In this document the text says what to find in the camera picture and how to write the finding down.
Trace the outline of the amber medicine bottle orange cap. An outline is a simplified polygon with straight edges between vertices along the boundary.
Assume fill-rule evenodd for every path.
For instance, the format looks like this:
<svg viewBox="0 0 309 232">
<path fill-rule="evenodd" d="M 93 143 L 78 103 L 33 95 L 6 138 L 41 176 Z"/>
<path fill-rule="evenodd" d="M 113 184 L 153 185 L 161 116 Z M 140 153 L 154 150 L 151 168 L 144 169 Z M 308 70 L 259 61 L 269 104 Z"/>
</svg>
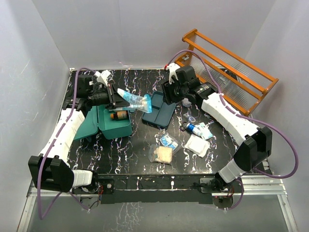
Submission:
<svg viewBox="0 0 309 232">
<path fill-rule="evenodd" d="M 112 120 L 122 120 L 128 118 L 128 111 L 117 111 L 110 115 Z"/>
</svg>

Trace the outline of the blue divided tray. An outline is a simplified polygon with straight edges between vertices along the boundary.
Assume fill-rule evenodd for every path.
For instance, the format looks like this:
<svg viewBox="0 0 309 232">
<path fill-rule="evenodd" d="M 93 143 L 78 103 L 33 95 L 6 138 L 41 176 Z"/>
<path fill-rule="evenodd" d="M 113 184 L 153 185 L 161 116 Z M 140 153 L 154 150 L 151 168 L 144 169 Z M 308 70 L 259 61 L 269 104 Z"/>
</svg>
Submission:
<svg viewBox="0 0 309 232">
<path fill-rule="evenodd" d="M 154 91 L 151 96 L 151 113 L 143 113 L 142 121 L 148 125 L 160 128 L 167 128 L 174 113 L 176 103 L 167 105 L 163 102 L 164 94 L 160 91 Z"/>
</svg>

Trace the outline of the teal medicine kit box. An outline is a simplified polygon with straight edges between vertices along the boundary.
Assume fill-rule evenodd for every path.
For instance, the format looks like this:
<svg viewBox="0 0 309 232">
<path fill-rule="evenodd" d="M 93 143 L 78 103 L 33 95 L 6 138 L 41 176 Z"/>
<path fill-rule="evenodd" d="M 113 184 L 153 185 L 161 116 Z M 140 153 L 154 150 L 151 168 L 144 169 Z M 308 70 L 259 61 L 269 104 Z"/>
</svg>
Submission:
<svg viewBox="0 0 309 232">
<path fill-rule="evenodd" d="M 111 119 L 111 114 L 105 105 L 94 106 L 88 112 L 84 122 L 80 125 L 74 140 L 83 139 L 96 134 L 99 130 L 108 140 L 127 137 L 132 134 L 130 116 L 125 119 Z"/>
</svg>

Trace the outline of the blue cotton swab bag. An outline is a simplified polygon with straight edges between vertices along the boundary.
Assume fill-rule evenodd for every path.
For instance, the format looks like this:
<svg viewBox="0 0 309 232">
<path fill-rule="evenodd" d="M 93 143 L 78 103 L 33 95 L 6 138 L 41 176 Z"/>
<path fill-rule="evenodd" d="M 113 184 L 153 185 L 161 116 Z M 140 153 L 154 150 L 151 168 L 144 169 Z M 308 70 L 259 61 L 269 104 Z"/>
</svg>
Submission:
<svg viewBox="0 0 309 232">
<path fill-rule="evenodd" d="M 117 93 L 129 103 L 129 106 L 125 107 L 117 107 L 116 111 L 134 111 L 139 110 L 144 113 L 151 113 L 152 112 L 152 104 L 151 104 L 151 97 L 149 94 L 145 94 L 144 96 L 138 96 L 131 94 L 129 92 L 124 91 L 123 89 L 118 88 Z"/>
</svg>

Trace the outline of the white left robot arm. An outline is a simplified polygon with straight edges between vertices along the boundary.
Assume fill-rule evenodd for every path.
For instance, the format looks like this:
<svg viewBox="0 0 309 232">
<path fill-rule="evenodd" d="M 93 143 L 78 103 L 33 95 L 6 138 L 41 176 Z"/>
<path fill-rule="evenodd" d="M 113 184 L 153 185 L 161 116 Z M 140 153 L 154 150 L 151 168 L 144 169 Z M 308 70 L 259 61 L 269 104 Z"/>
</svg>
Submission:
<svg viewBox="0 0 309 232">
<path fill-rule="evenodd" d="M 69 167 L 68 154 L 92 107 L 104 105 L 113 110 L 129 106 L 117 88 L 108 82 L 110 75 L 108 70 L 93 71 L 90 75 L 76 73 L 73 94 L 64 100 L 59 121 L 48 143 L 39 155 L 29 158 L 28 166 L 37 190 L 69 192 L 72 188 L 84 187 L 94 193 L 99 189 L 100 181 L 93 177 L 93 171 Z"/>
</svg>

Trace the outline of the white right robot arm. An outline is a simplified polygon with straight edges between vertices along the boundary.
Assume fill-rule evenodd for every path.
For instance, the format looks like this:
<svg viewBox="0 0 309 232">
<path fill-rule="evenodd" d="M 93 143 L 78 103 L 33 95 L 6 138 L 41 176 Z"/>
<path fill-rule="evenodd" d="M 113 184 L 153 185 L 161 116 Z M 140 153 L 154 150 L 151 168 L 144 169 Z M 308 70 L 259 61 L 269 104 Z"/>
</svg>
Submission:
<svg viewBox="0 0 309 232">
<path fill-rule="evenodd" d="M 272 131 L 260 128 L 247 119 L 241 118 L 217 88 L 209 82 L 201 83 L 191 66 L 172 63 L 165 67 L 168 81 L 162 84 L 163 101 L 170 105 L 183 99 L 197 104 L 201 110 L 211 115 L 230 133 L 238 144 L 232 160 L 215 174 L 214 187 L 225 192 L 233 181 L 251 171 L 271 154 Z"/>
</svg>

